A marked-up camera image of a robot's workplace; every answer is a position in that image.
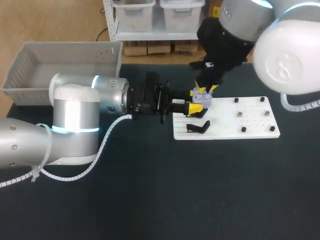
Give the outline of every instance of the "gray plastic basket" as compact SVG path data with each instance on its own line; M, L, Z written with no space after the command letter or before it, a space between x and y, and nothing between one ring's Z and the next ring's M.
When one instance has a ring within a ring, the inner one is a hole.
M1 90L16 105L45 106L57 73L118 77L122 42L26 42L16 55Z

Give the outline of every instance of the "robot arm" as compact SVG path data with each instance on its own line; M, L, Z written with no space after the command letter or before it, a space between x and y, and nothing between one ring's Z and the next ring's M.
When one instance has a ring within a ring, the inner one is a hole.
M198 31L207 56L191 64L202 67L197 85L220 84L256 45L254 68L269 88L293 95L320 91L319 22L319 0L224 0L219 19L206 19Z

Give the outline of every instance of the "cable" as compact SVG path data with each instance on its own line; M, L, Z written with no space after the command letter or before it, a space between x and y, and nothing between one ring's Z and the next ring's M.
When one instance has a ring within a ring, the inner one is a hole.
M108 30L108 27L106 27L105 29L103 29L100 33L99 33L99 35L96 37L96 42L98 42L98 39L99 39L99 37L101 36L101 34L103 34L106 30Z
M16 184L16 183L18 183L18 182L21 182L21 181L23 181L23 180L26 180L26 179L32 177L32 175L33 175L35 172L36 172L36 170L33 169L32 171L28 172L28 173L25 174L25 175L18 176L18 177L14 178L14 179L11 179L11 180L9 180L9 181L1 182L1 183L0 183L0 188L3 188L3 187L6 187L6 186L9 186L9 185L11 185L11 184Z
M104 8L104 7L100 9L100 13L101 13L101 14L104 14L104 13L105 13L105 8ZM99 37L101 36L101 34L103 34L107 29L108 29L108 27L106 27L105 29L103 29L103 30L98 34L98 36L97 36L96 39L95 39L96 42L98 42L98 39L99 39Z
M317 101L309 102L302 105L291 105L288 103L287 95L284 93L281 93L280 95L281 104L282 106L290 111L290 112L304 112L310 109L316 109L320 107L320 99Z
M102 140L102 143L101 143L101 146L99 148L99 151L98 153L96 154L93 162L91 163L91 165L81 174L77 175L77 176L73 176L73 177L61 177L61 176L56 176L56 175L53 175L49 172L47 172L46 170L44 170L43 168L41 169L41 172L46 175L47 177L49 178L52 178L52 179L55 179L55 180L58 180L58 181L63 181L63 182L71 182L71 181L75 181L75 180L78 180L78 179L81 179L83 178L85 175L87 175L93 168L94 166L96 165L105 145L106 145L106 142L108 140L108 137L111 133L111 131L113 130L113 128L119 123L121 122L122 120L126 120L126 119L132 119L132 115L124 115L124 116L121 116L119 118L117 118L112 124L111 126L109 127L109 129L106 131L106 134Z

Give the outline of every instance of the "black mat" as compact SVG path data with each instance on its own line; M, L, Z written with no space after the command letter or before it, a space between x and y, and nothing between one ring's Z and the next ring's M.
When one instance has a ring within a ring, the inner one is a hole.
M124 64L121 77L134 84L147 71L185 90L197 74L185 65ZM59 182L41 175L35 183L0 189L0 238L320 239L320 110L287 112L251 65L227 74L215 96L267 96L280 138L176 141L171 117L164 125L158 116L127 120L113 130L86 177ZM52 124L52 112L13 106L9 117ZM114 119L101 116L100 139ZM85 167L46 169L70 177ZM0 180L28 170L1 170Z

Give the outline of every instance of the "white board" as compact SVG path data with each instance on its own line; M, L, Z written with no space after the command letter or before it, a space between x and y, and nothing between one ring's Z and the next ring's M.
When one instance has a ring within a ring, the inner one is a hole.
M280 131L271 109L269 99L264 102L257 97L213 98L212 105L202 119L173 113L173 135L176 140L226 140L226 139L274 139ZM173 103L184 103L174 99ZM187 124L202 127L210 120L210 127L204 134L188 132Z

